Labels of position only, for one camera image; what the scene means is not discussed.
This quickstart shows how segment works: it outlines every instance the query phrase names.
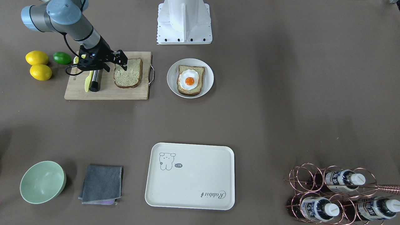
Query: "bottle label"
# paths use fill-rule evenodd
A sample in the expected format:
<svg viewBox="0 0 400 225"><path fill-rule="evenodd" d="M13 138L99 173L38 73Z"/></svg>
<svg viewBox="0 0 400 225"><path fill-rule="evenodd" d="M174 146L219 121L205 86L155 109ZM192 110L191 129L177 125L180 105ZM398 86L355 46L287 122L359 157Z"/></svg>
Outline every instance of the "bottle label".
<svg viewBox="0 0 400 225"><path fill-rule="evenodd" d="M373 201L375 198L376 197L371 199L360 199L357 205L359 214L368 220L391 219L392 217L387 217L379 211L378 206L376 205L377 200Z"/></svg>
<svg viewBox="0 0 400 225"><path fill-rule="evenodd" d="M334 192L337 193L346 193L350 191L354 191L354 189L350 189L347 186L336 186L336 185L344 185L343 181L343 174L347 171L350 171L349 169L345 170L339 170L339 171L333 171L333 172L328 172L325 175L325 183Z"/></svg>
<svg viewBox="0 0 400 225"><path fill-rule="evenodd" d="M328 222L329 220L323 219L317 213L317 203L322 197L313 198L308 197L303 199L302 204L300 206L300 210L303 213L306 219L309 219L314 222Z"/></svg>

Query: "brown table surface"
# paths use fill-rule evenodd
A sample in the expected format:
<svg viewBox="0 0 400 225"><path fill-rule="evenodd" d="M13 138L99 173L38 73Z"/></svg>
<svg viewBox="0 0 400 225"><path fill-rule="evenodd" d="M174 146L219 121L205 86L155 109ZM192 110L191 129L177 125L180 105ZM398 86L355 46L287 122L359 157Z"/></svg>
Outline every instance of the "brown table surface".
<svg viewBox="0 0 400 225"><path fill-rule="evenodd" d="M27 29L24 6L0 7L0 223L299 224L283 207L291 168L365 167L400 184L400 12L385 0L207 0L213 42L156 45L161 0L90 1L85 16L112 49L151 51L156 80L148 100L64 100L68 75L37 81L25 54L68 52L61 35ZM73 49L78 44L69 38ZM211 90L184 99L168 87L169 67L198 58ZM144 200L158 142L222 145L235 153L236 202L228 211L151 207ZM32 205L19 193L33 164L67 174L55 199ZM115 206L82 205L90 164L124 167ZM399 219L385 224L398 224Z"/></svg>

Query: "bottle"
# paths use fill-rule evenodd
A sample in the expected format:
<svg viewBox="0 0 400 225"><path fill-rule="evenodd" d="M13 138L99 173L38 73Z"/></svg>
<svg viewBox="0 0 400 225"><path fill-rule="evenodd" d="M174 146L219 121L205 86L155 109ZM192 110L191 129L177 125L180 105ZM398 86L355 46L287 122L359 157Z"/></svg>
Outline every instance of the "bottle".
<svg viewBox="0 0 400 225"><path fill-rule="evenodd" d="M339 207L324 197L307 197L300 204L298 198L290 199L286 205L291 216L299 219L306 219L313 222L328 222L339 215Z"/></svg>
<svg viewBox="0 0 400 225"><path fill-rule="evenodd" d="M354 221L369 221L369 220L384 220L391 219L400 212L400 201L395 199L374 197L369 199L360 199L359 201L345 202L343 205L345 214L349 220Z"/></svg>
<svg viewBox="0 0 400 225"><path fill-rule="evenodd" d="M332 171L325 174L325 184L323 185L322 174L315 174L315 179L310 177L308 185L312 190L317 190L321 185L321 192L346 193L358 189L357 185L365 184L365 177L361 173L355 173L349 169Z"/></svg>

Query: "green bowl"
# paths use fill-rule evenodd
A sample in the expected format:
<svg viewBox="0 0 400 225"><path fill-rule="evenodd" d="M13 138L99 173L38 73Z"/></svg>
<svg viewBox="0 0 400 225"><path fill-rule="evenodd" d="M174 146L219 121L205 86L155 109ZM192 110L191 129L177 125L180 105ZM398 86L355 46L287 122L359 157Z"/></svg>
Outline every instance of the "green bowl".
<svg viewBox="0 0 400 225"><path fill-rule="evenodd" d="M22 177L21 196L31 204L45 203L61 193L65 182L65 172L59 164L43 161L29 168Z"/></svg>

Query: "egg white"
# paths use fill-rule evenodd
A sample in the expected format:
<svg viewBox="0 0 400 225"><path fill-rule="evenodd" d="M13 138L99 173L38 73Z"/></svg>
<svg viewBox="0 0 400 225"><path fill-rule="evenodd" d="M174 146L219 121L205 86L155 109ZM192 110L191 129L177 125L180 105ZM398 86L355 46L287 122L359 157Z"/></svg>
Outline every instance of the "egg white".
<svg viewBox="0 0 400 225"><path fill-rule="evenodd" d="M185 80L188 77L192 77L194 79L193 85L186 84ZM195 70L185 70L182 72L182 74L178 75L178 82L183 90L192 90L195 87L197 87L199 79L200 79L200 76Z"/></svg>

